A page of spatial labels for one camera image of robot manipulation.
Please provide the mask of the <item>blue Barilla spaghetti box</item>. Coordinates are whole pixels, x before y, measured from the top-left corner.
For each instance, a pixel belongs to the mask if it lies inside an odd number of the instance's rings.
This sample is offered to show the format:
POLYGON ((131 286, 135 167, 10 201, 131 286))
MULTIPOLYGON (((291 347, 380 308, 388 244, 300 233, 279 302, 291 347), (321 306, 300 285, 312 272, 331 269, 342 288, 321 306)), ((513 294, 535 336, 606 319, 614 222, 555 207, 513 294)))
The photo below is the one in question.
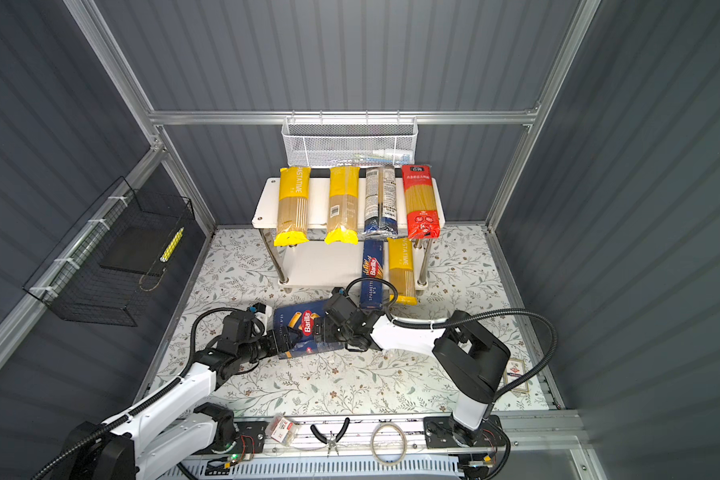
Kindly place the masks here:
POLYGON ((384 242, 366 240, 363 243, 361 273, 360 307, 363 309, 380 308, 384 301, 384 242))

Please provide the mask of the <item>red spaghetti bag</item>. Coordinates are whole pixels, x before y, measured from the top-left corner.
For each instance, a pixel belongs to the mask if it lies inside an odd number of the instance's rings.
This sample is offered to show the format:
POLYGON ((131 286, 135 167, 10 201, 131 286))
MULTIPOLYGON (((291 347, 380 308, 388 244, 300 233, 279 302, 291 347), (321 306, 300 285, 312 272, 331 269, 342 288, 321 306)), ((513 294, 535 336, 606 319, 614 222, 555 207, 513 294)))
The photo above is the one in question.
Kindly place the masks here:
POLYGON ((408 238, 436 239, 441 226, 430 167, 404 165, 401 168, 408 238))

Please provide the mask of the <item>dark blue pasta box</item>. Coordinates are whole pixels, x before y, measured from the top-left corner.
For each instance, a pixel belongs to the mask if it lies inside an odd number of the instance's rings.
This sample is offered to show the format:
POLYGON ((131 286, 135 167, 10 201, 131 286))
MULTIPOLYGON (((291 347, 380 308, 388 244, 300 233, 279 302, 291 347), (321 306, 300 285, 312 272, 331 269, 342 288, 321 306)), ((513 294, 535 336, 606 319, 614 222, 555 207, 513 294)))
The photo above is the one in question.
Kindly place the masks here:
POLYGON ((280 307, 274 310, 272 329, 287 326, 291 334, 294 347, 291 357, 278 357, 279 359, 298 358, 317 353, 340 350, 344 345, 336 339, 335 343, 317 344, 313 338, 314 327, 318 324, 330 324, 324 310, 325 300, 317 300, 301 304, 280 307))

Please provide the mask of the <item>yellow Pastatime bag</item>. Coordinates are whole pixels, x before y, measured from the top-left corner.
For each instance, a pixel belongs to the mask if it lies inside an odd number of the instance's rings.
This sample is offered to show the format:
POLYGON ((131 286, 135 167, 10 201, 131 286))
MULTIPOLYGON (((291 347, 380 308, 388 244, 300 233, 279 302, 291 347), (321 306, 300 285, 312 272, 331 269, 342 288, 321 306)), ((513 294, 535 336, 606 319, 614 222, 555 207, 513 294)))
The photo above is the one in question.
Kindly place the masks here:
POLYGON ((308 212, 309 167, 288 167, 280 170, 278 218, 275 247, 290 247, 309 241, 308 212))
POLYGON ((358 243, 359 174, 355 166, 330 170, 326 244, 358 243))
POLYGON ((412 242, 407 238, 389 239, 387 248, 389 281, 398 292, 397 303, 417 305, 412 242))

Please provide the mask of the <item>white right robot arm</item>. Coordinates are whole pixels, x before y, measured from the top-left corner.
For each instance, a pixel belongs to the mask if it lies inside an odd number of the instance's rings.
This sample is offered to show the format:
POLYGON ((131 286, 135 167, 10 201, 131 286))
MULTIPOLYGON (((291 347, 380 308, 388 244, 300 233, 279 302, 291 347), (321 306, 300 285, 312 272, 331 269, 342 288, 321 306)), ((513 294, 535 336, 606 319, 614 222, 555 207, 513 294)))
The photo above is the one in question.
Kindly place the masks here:
POLYGON ((508 347, 463 311, 444 320, 393 319, 381 310, 364 311, 337 291, 324 303, 328 331, 349 351, 400 350, 435 359, 459 395, 451 413, 455 430, 482 428, 498 397, 510 360, 508 347))

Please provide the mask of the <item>clear blue spaghetti bag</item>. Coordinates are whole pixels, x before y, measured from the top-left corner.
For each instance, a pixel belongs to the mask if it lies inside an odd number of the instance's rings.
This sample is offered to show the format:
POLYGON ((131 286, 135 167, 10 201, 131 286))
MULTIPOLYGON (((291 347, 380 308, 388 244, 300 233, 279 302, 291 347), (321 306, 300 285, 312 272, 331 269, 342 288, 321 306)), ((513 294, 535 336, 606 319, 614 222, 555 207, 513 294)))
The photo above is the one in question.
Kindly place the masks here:
POLYGON ((396 174, 392 167, 366 171, 363 234, 366 238, 398 234, 396 174))

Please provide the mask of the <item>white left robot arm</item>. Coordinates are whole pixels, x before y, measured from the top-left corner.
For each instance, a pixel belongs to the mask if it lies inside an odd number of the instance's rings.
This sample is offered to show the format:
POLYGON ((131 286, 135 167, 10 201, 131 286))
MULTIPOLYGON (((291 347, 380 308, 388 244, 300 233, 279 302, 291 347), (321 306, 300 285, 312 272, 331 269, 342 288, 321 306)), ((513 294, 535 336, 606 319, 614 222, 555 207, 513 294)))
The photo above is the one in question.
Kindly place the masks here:
POLYGON ((302 333, 287 325, 267 329, 272 312, 262 304, 219 311, 221 334, 200 349, 192 330, 188 362, 176 377, 98 424, 80 424, 36 478, 156 479, 198 451, 252 451, 255 443, 243 439, 233 411, 208 398, 262 360, 291 350, 302 333))

